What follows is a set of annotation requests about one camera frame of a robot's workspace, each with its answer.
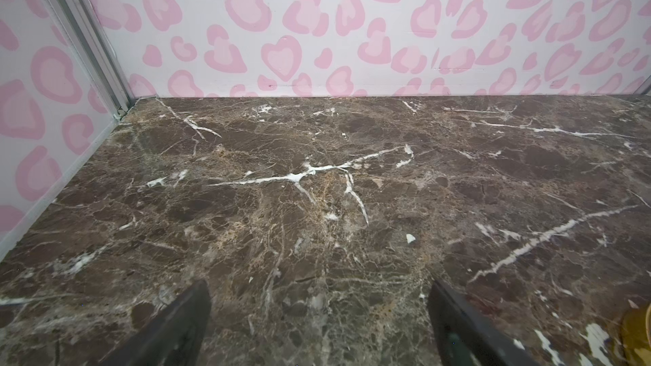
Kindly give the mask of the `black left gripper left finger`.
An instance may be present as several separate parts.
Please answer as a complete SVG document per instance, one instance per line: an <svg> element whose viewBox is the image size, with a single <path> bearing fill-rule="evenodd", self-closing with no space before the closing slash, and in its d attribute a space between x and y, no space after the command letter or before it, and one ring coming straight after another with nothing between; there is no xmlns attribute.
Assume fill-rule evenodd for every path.
<svg viewBox="0 0 651 366"><path fill-rule="evenodd" d="M195 365L210 310L207 282L196 281L100 364Z"/></svg>

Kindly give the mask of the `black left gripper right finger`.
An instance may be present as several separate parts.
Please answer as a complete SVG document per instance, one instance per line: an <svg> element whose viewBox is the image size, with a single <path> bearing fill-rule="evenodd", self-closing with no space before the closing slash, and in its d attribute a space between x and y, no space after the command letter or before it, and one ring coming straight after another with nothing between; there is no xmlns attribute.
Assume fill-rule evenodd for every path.
<svg viewBox="0 0 651 366"><path fill-rule="evenodd" d="M433 283L427 310L444 365L537 364L464 296L442 281Z"/></svg>

